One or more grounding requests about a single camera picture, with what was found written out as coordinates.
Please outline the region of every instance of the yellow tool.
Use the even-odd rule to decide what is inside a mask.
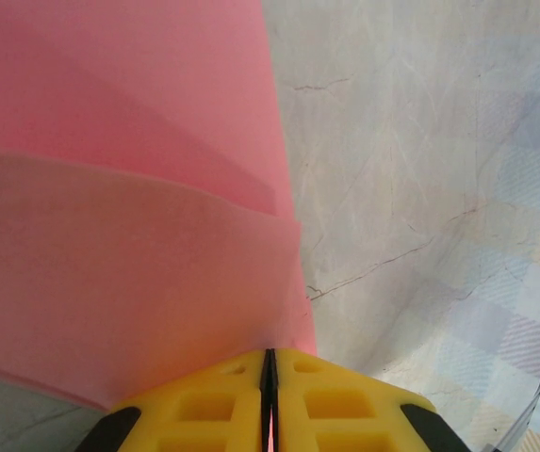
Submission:
[[[420,395],[290,349],[125,400],[75,452],[468,452]]]

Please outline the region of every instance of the white surface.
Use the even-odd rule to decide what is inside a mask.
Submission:
[[[320,356],[494,444],[539,380],[502,341],[540,334],[540,0],[264,10]],[[0,383],[0,451],[98,415]]]

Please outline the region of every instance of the pink sheet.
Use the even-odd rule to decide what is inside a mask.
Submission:
[[[0,376],[73,400],[107,406],[125,394],[244,349],[298,347],[315,351],[310,304],[304,295],[301,268],[292,248],[297,246],[296,237],[293,238],[294,211],[270,54],[258,2],[0,0],[0,149],[6,153],[0,157],[0,181],[9,178],[15,186],[15,201],[21,200],[20,208],[8,210],[9,200],[0,199],[0,220],[19,225],[18,231],[12,229],[11,234],[4,235],[5,248],[0,248],[0,331],[8,328],[11,332],[6,339],[0,336]],[[11,154],[59,160],[42,163],[11,158]],[[60,161],[125,173],[84,167],[57,168]],[[41,173],[42,168],[54,174],[57,171],[62,177],[47,177]],[[39,182],[33,176],[35,173],[39,174]],[[174,305],[172,301],[165,300],[165,304],[159,301],[161,288],[173,286],[173,280],[168,278],[174,274],[174,267],[180,267],[177,274],[186,271],[179,259],[168,264],[163,259],[169,257],[160,253],[183,256],[188,253],[187,246],[201,247],[203,243],[211,247],[207,252],[218,252],[212,248],[216,242],[208,242],[214,230],[210,226],[202,229],[200,232],[206,237],[195,245],[192,237],[186,243],[175,242],[172,229],[165,228],[164,222],[134,224],[134,228],[143,231],[152,228],[156,234],[156,261],[149,262],[139,254],[143,249],[117,246],[112,237],[116,238],[113,234],[118,234],[118,230],[102,219],[113,218],[122,224],[121,221],[130,218],[150,216],[151,211],[146,209],[152,208],[152,204],[146,207],[115,200],[113,208],[120,210],[100,207],[103,218],[88,223],[85,229],[86,220],[91,218],[80,217],[81,208],[71,210],[76,202],[73,197],[82,192],[75,184],[66,184],[79,180],[94,187],[106,186],[111,180],[120,181],[111,185],[129,192],[130,199],[141,200],[151,186],[163,191],[159,182],[137,180],[126,173],[200,189],[249,209],[242,210],[175,184],[163,186],[171,195],[163,195],[167,199],[158,195],[155,204],[175,208],[168,199],[194,202],[205,198],[212,206],[209,208],[213,215],[217,215],[207,218],[209,222],[227,221],[234,234],[248,237],[248,248],[236,243],[235,236],[227,232],[220,244],[228,243],[229,236],[238,250],[256,253],[254,261],[260,266],[248,269],[254,274],[247,277],[247,284],[256,278],[256,286],[242,286],[231,301],[226,298],[217,301],[220,294],[211,297],[210,292],[205,292],[202,302],[198,295],[203,289],[192,283],[194,268],[191,268],[188,278],[179,285],[180,296],[188,302]],[[40,184],[38,190],[34,189],[36,183]],[[54,202],[59,206],[58,211],[53,209],[51,217],[41,210],[45,205],[33,204],[48,194],[55,197]],[[84,205],[94,215],[95,204],[87,200]],[[199,214],[198,211],[192,214],[191,220],[200,221]],[[268,229],[273,230],[270,237],[276,243],[261,240],[260,236]],[[278,230],[280,240],[284,237],[282,245],[272,235]],[[36,231],[39,237],[32,235]],[[59,240],[60,234],[69,235],[64,245],[67,252],[79,250],[71,254],[68,263],[44,253],[46,244],[57,243],[48,241]],[[81,245],[84,240],[90,243],[93,237],[102,239],[93,248],[95,259],[94,251]],[[19,251],[24,259],[19,259]],[[41,266],[40,253],[48,259],[46,266]],[[139,265],[133,268],[124,262],[126,257],[131,259],[132,253],[142,260],[134,261]],[[102,254],[109,260],[102,260]],[[203,258],[197,261],[197,274],[204,281],[216,278],[217,270],[210,262],[215,265],[218,258],[212,255],[215,261],[206,262]],[[245,257],[235,254],[229,262],[221,261],[224,270],[229,270],[233,290],[245,281],[239,279],[247,275],[239,273],[243,262],[250,263],[246,259],[253,259]],[[60,264],[65,265],[63,271],[48,268]],[[270,268],[272,265],[279,266],[280,271]],[[120,267],[117,274],[122,275],[121,283],[115,282],[115,272],[119,271],[116,266]],[[83,273],[84,267],[95,269],[104,278],[89,279]],[[50,272],[54,278],[43,277]],[[85,316],[82,325],[75,320],[67,323],[59,315],[75,303],[75,291],[86,290],[90,288],[88,284],[94,283],[99,285],[95,285],[92,294],[101,297],[86,297],[81,292],[78,295],[85,297],[87,306],[99,315],[102,325],[111,322],[123,326],[135,313],[138,327],[125,330],[128,333],[121,343],[115,344],[119,339],[110,327],[97,330],[92,316]],[[262,287],[274,283],[276,287],[259,296]],[[113,290],[119,286],[131,296],[121,299],[123,304],[117,304],[114,298]],[[156,298],[146,297],[149,293]],[[75,306],[71,318],[78,318],[77,313],[81,314],[86,305],[78,306],[81,310],[77,311]],[[172,310],[177,310],[181,317],[173,317]],[[102,313],[110,312],[112,315],[103,321]],[[261,322],[263,313],[268,314],[267,325]],[[174,321],[177,318],[190,318],[192,325],[201,328],[196,331],[190,324]],[[157,322],[158,328],[162,323],[170,329],[176,335],[172,336],[174,344],[157,344],[156,341],[167,339],[166,332],[148,331],[145,325],[148,320]],[[22,331],[40,324],[50,331],[45,330],[45,334],[37,333],[38,330],[29,334]],[[56,336],[48,334],[54,331],[58,331]],[[140,342],[142,331],[147,342]],[[22,338],[22,342],[17,340],[20,348],[10,343],[14,334]],[[9,348],[3,347],[5,341]],[[92,346],[93,343],[104,347]],[[95,364],[92,354],[83,351],[88,347],[97,350],[96,359],[102,360],[102,365]],[[126,355],[118,354],[121,347],[127,350]],[[56,348],[68,351],[50,353]],[[133,373],[123,375],[126,367],[133,368]]]
[[[287,346],[298,234],[184,186],[0,154],[0,370],[107,408]]]

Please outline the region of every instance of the marble-patterned surface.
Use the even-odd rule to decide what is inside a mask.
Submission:
[[[494,443],[540,380],[540,0],[264,9],[319,355]]]

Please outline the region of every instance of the rectangular hole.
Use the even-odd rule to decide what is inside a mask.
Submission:
[[[305,394],[310,419],[359,419],[373,417],[366,396],[355,390],[317,390]]]
[[[316,437],[319,452],[395,452],[384,435],[364,433],[319,433]]]
[[[231,394],[197,393],[180,401],[178,421],[229,421],[236,397]]]
[[[225,452],[226,441],[220,439],[164,440],[158,452]]]

